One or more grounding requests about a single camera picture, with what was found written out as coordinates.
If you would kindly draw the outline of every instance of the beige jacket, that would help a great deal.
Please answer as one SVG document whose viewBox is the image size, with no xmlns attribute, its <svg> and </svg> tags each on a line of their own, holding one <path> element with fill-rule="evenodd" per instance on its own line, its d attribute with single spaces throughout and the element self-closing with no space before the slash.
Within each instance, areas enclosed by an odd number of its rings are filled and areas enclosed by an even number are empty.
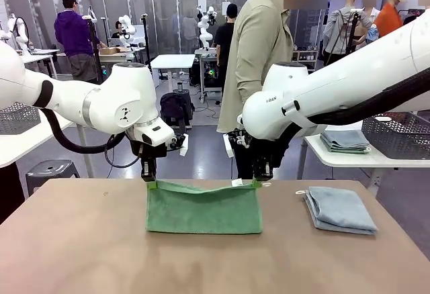
<svg viewBox="0 0 430 294">
<path fill-rule="evenodd" d="M 217 131 L 238 127 L 243 104 L 260 91 L 272 64 L 291 61 L 293 39 L 284 0 L 248 0 L 234 23 Z"/>
</svg>

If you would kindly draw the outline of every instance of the person in orange shirt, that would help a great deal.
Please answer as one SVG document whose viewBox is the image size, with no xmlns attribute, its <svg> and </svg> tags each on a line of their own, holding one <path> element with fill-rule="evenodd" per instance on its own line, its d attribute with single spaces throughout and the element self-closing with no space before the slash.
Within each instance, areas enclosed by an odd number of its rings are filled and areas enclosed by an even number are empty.
<svg viewBox="0 0 430 294">
<path fill-rule="evenodd" d="M 406 2 L 406 0 L 386 0 L 384 7 L 375 19 L 374 25 L 378 29 L 380 38 L 403 26 L 402 18 L 396 9 L 400 2 Z"/>
</svg>

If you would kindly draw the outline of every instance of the black cap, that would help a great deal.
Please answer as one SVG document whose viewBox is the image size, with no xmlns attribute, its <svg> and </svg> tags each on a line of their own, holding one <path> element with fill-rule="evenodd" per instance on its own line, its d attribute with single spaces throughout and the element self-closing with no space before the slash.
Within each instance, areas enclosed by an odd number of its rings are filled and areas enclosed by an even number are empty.
<svg viewBox="0 0 430 294">
<path fill-rule="evenodd" d="M 237 5 L 230 3 L 227 7 L 227 16 L 231 19 L 237 17 Z"/>
<path fill-rule="evenodd" d="M 62 5 L 65 9 L 71 9 L 73 7 L 73 4 L 78 4 L 77 0 L 62 0 Z"/>
</svg>

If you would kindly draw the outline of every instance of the black shirt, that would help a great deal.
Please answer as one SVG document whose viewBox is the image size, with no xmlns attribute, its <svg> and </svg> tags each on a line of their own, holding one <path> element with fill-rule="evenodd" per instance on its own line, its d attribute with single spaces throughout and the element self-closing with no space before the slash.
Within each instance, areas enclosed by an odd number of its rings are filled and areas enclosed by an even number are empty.
<svg viewBox="0 0 430 294">
<path fill-rule="evenodd" d="M 234 23 L 224 23 L 218 28 L 215 35 L 214 43 L 220 45 L 220 66 L 226 66 L 228 55 L 230 54 L 230 45 L 233 38 Z"/>
</svg>

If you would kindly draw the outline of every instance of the purple hoodie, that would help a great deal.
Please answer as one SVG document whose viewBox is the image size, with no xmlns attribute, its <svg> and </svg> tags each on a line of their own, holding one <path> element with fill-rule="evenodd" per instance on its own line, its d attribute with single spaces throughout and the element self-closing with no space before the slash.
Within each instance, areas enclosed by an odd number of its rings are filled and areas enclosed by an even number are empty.
<svg viewBox="0 0 430 294">
<path fill-rule="evenodd" d="M 63 45 L 66 56 L 93 55 L 89 26 L 82 15 L 73 10 L 65 10 L 56 16 L 54 28 L 55 38 Z"/>
</svg>

